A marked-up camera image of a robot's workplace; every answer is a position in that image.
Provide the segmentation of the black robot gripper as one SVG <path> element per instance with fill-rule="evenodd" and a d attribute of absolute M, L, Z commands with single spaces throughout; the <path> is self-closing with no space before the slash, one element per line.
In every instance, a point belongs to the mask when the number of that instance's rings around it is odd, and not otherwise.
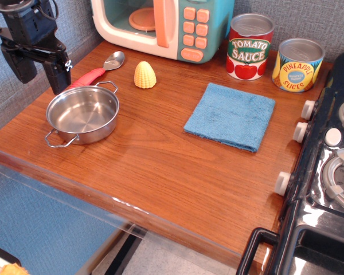
<path fill-rule="evenodd" d="M 7 24 L 0 27 L 1 51 L 21 83 L 37 75 L 35 62 L 44 66 L 55 95 L 71 84 L 72 62 L 66 46 L 56 37 L 58 6 L 49 1 L 0 1 L 0 13 Z"/>

